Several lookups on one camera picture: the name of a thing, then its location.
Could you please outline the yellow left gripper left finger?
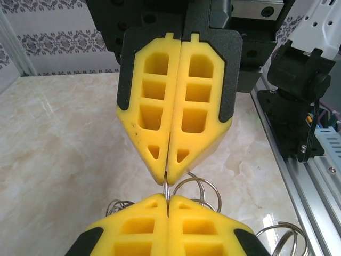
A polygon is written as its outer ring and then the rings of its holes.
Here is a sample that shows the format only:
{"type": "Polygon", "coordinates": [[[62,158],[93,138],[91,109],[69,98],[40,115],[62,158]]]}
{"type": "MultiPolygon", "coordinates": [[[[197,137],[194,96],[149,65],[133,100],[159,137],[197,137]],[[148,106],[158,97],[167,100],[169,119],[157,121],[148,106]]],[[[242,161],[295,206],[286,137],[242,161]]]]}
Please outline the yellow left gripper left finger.
{"type": "Polygon", "coordinates": [[[166,255],[167,204],[154,194],[87,227],[66,255],[166,255]]]}

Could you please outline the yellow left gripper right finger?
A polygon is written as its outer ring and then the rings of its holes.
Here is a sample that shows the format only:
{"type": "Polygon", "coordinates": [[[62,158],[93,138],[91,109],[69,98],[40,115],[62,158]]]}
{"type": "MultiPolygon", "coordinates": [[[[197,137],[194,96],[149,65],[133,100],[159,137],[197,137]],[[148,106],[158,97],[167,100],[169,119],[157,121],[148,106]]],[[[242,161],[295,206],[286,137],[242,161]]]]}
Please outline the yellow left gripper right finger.
{"type": "Polygon", "coordinates": [[[173,196],[168,218],[169,255],[269,255],[247,225],[173,196]]]}

